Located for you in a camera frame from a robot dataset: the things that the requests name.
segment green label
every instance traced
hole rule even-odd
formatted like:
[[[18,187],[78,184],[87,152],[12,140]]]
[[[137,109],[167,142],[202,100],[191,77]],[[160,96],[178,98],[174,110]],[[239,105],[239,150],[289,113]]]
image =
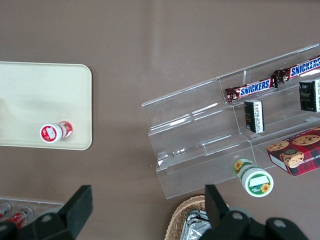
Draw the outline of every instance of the green label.
[[[240,159],[235,162],[233,166],[233,172],[237,176],[237,174],[240,172],[240,170],[247,165],[254,165],[254,163],[248,159]]]
[[[256,174],[248,181],[248,189],[255,195],[262,195],[270,190],[270,179],[264,174]]]
[[[248,168],[247,168],[246,170],[244,170],[243,173],[241,174],[240,180],[242,180],[242,178],[244,177],[245,173],[246,173],[248,170],[250,170],[250,169],[260,169],[260,167],[259,167],[259,166],[255,166],[255,165],[248,167]]]

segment small black box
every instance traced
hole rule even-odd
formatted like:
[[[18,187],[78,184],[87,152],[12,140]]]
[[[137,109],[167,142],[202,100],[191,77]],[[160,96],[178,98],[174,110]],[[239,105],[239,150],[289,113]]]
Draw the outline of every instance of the small black box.
[[[263,133],[265,131],[264,110],[261,101],[244,101],[244,115],[247,129],[254,133]]]
[[[299,82],[301,110],[320,112],[320,79]]]

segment snickers bar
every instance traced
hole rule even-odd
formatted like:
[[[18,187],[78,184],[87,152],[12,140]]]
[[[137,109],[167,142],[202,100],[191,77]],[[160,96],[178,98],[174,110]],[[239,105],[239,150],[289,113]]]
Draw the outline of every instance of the snickers bar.
[[[301,76],[302,74],[318,69],[319,67],[320,55],[290,68],[278,69],[273,73],[273,77],[277,82],[285,83],[297,76]]]
[[[277,87],[273,78],[268,78],[244,86],[229,87],[225,89],[227,100],[231,103],[233,100],[241,99],[246,96],[256,94],[270,88]]]

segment clear plastic container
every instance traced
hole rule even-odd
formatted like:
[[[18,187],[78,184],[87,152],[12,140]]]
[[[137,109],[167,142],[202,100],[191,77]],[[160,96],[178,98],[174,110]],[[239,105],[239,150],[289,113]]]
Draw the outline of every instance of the clear plastic container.
[[[23,227],[45,213],[58,212],[63,206],[62,203],[1,198],[0,203],[7,203],[10,206],[10,212],[2,221],[14,222],[18,227]]]
[[[239,158],[251,159],[263,169],[272,167],[268,145],[320,125],[320,115],[300,109],[299,97],[299,81],[320,78],[319,71],[232,103],[225,92],[318,55],[316,44],[142,104],[165,196],[172,198],[234,178],[233,164]],[[262,133],[246,127],[244,101],[251,99],[263,103]]]

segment foil container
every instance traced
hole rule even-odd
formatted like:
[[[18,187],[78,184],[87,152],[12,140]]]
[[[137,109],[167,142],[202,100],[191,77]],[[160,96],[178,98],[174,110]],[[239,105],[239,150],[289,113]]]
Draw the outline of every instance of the foil container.
[[[205,211],[189,211],[184,221],[180,240],[198,240],[209,229],[211,225]]]

